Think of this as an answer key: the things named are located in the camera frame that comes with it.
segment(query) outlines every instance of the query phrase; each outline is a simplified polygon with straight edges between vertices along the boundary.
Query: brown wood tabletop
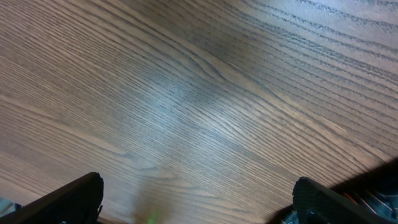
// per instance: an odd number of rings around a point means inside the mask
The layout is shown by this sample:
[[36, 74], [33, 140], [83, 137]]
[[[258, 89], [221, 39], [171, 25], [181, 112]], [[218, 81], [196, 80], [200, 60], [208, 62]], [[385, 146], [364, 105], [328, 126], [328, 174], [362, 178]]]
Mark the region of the brown wood tabletop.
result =
[[398, 1], [2, 0], [0, 195], [264, 223], [398, 156]]

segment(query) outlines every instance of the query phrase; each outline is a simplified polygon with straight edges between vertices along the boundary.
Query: black object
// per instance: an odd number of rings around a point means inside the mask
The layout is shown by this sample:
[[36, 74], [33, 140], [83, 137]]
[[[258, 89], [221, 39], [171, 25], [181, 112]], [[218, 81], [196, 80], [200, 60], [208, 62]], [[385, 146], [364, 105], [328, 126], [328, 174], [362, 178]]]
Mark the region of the black object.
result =
[[393, 224], [348, 198], [301, 177], [293, 189], [293, 205], [300, 224]]
[[90, 172], [48, 195], [0, 218], [0, 224], [94, 224], [104, 182]]

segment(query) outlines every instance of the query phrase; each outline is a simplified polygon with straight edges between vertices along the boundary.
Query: wood grain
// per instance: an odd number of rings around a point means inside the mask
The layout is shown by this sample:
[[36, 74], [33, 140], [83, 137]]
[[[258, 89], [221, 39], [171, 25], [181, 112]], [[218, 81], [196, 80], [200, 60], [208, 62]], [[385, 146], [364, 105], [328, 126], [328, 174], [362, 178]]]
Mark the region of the wood grain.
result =
[[2, 1], [0, 194], [98, 171], [111, 222], [264, 223], [398, 155], [395, 5]]

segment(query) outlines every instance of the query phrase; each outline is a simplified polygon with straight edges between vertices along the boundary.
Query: wooden surface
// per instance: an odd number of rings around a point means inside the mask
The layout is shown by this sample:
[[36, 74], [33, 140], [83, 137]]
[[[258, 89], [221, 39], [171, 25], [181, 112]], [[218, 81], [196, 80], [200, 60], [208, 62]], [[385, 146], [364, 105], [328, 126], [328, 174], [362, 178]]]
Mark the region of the wooden surface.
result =
[[264, 223], [398, 155], [397, 37], [395, 0], [3, 0], [0, 195], [97, 171], [111, 223]]

